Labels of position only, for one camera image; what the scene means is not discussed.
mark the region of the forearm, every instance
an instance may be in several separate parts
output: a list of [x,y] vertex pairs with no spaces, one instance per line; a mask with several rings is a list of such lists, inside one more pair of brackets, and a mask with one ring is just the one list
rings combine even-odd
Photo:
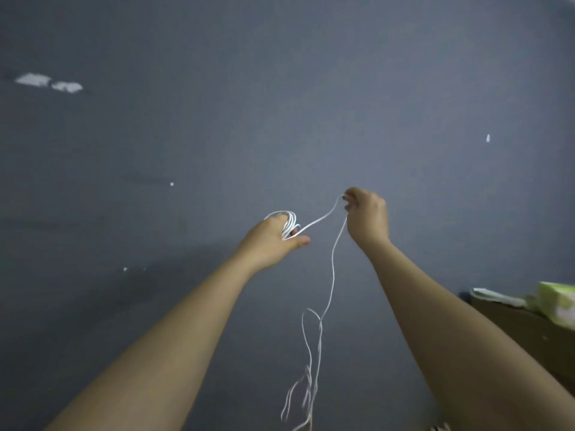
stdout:
[[366,254],[455,431],[575,427],[573,398],[495,324],[390,243]]
[[47,431],[179,430],[252,275],[244,260],[227,260],[81,392]]

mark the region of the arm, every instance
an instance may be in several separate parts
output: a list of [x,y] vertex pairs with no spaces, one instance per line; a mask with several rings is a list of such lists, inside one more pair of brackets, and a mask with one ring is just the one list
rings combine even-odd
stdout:
[[282,240],[286,220],[281,215],[255,226],[230,259],[120,355],[46,431],[179,430],[244,285],[309,243],[306,236]]
[[489,319],[395,248],[387,209],[348,189],[348,228],[368,256],[402,333],[454,431],[575,430],[575,399]]

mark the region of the coiled white cord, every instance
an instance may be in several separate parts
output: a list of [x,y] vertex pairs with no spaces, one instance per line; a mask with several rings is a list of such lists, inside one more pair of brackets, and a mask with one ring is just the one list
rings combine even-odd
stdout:
[[[284,225],[284,230],[282,231],[282,239],[288,240],[288,239],[291,239],[292,237],[298,236],[306,228],[311,227],[313,224],[316,224],[316,223],[320,222],[322,219],[325,219],[327,216],[329,216],[335,210],[335,207],[338,205],[338,201],[339,201],[339,197],[336,200],[334,207],[331,210],[329,210],[329,212],[326,215],[323,215],[319,219],[313,221],[311,224],[307,224],[305,227],[303,227],[301,230],[299,230],[293,236],[290,236],[290,233],[292,230],[298,228],[299,224],[297,224],[296,214],[293,213],[292,211],[278,210],[278,211],[275,211],[273,213],[270,213],[268,216],[266,216],[264,218],[264,220],[269,218],[270,216],[274,216],[274,215],[278,215],[278,214],[286,214],[287,215],[287,221],[286,221],[286,224]],[[313,402],[314,402],[314,400],[316,398],[316,394],[317,394],[317,377],[320,373],[320,364],[321,364],[321,334],[323,333],[323,318],[326,315],[326,313],[329,309],[329,306],[331,305],[331,298],[334,295],[334,284],[335,284],[334,251],[335,251],[336,245],[338,244],[338,240],[339,240],[339,238],[343,232],[343,229],[346,227],[346,223],[347,223],[347,216],[346,216],[345,221],[343,221],[343,225],[341,227],[341,230],[339,231],[338,238],[335,239],[334,247],[331,250],[332,282],[331,282],[331,290],[329,292],[329,301],[327,303],[327,307],[321,316],[318,313],[316,313],[315,311],[313,311],[312,309],[309,309],[309,308],[306,309],[307,311],[310,311],[311,313],[313,313],[317,317],[317,319],[319,320],[319,323],[320,323],[320,334],[319,334],[319,340],[317,342],[317,369],[316,369],[315,379],[312,378],[312,351],[309,348],[308,339],[305,335],[305,328],[304,328],[305,311],[301,314],[301,330],[304,333],[305,346],[308,348],[309,364],[306,365],[306,367],[305,367],[304,375],[301,378],[299,378],[298,381],[296,381],[295,384],[293,384],[291,386],[291,388],[287,391],[284,409],[282,410],[282,413],[280,415],[280,419],[283,420],[284,422],[288,420],[289,409],[290,409],[290,405],[291,405],[291,394],[293,393],[293,390],[296,388],[296,386],[299,383],[301,383],[304,378],[307,378],[308,387],[305,391],[304,401],[301,404],[301,407],[303,409],[305,409],[305,411],[307,413],[307,419],[305,420],[305,422],[303,422],[300,425],[298,425],[297,427],[295,427],[293,429],[293,431],[297,431],[298,429],[305,427],[307,424],[309,424],[309,431],[312,431]]]

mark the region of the person's left hand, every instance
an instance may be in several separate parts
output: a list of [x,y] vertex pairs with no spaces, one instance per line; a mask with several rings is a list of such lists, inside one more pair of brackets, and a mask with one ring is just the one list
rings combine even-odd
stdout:
[[308,245],[308,236],[299,235],[282,240],[282,231],[287,221],[287,215],[272,216],[252,228],[236,249],[235,256],[250,263],[254,273],[272,266],[282,260],[287,253],[295,248]]

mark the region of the white string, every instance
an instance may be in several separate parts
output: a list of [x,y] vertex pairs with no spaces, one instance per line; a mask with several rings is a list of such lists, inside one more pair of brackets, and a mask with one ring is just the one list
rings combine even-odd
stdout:
[[[282,239],[283,240],[288,240],[291,239],[293,237],[298,236],[302,231],[304,231],[306,228],[312,226],[313,224],[316,224],[318,222],[320,222],[322,219],[325,219],[327,216],[329,216],[334,210],[335,207],[338,205],[338,201],[339,201],[339,197],[336,200],[334,207],[329,210],[329,212],[326,215],[323,215],[322,217],[320,217],[319,219],[313,221],[311,224],[307,224],[305,227],[303,227],[301,230],[299,230],[297,233],[295,233],[293,236],[290,236],[290,233],[292,230],[295,230],[299,227],[299,224],[297,223],[297,219],[296,219],[296,214],[293,213],[292,211],[288,211],[288,210],[278,210],[275,211],[273,213],[270,213],[268,216],[266,216],[264,218],[267,219],[270,216],[274,216],[277,214],[286,214],[287,215],[287,221],[286,224],[284,225],[284,230],[282,231]],[[305,346],[308,348],[308,354],[309,354],[309,364],[306,365],[305,367],[305,372],[304,375],[302,375],[301,378],[298,379],[298,381],[295,382],[295,384],[293,384],[291,386],[291,388],[287,391],[287,396],[286,396],[286,402],[284,404],[284,409],[282,410],[282,413],[280,415],[280,419],[283,420],[284,422],[288,420],[288,415],[289,415],[289,409],[291,406],[291,394],[293,393],[293,390],[296,388],[296,386],[301,383],[304,378],[307,378],[308,380],[308,386],[306,388],[305,391],[305,397],[304,397],[304,401],[301,404],[301,407],[303,409],[305,409],[306,413],[307,413],[307,419],[305,420],[305,422],[301,423],[300,425],[298,425],[297,427],[295,427],[293,429],[293,431],[297,431],[299,429],[302,429],[303,427],[305,427],[307,424],[309,424],[309,431],[312,431],[312,421],[313,421],[313,402],[315,401],[316,398],[316,394],[317,394],[317,377],[319,376],[320,373],[320,364],[321,364],[321,335],[323,333],[323,318],[326,315],[329,306],[331,305],[331,299],[334,295],[334,284],[335,284],[335,268],[334,268],[334,251],[335,251],[335,247],[338,244],[339,238],[343,232],[343,229],[346,227],[346,223],[347,223],[347,216],[345,221],[343,221],[343,225],[341,227],[341,230],[339,231],[338,234],[338,238],[335,239],[335,243],[334,243],[334,247],[331,250],[331,272],[332,272],[332,281],[331,281],[331,290],[329,292],[329,301],[327,303],[327,307],[324,310],[324,312],[322,313],[322,315],[320,316],[319,314],[317,314],[315,311],[313,311],[312,309],[306,309],[307,311],[310,311],[311,313],[313,313],[313,315],[319,320],[319,326],[320,326],[320,334],[319,334],[319,340],[317,342],[317,369],[316,369],[316,375],[315,375],[315,379],[312,377],[312,351],[309,348],[309,344],[308,344],[308,339],[305,335],[305,328],[304,328],[304,314],[305,311],[301,314],[301,330],[304,333],[304,341],[305,341]]]

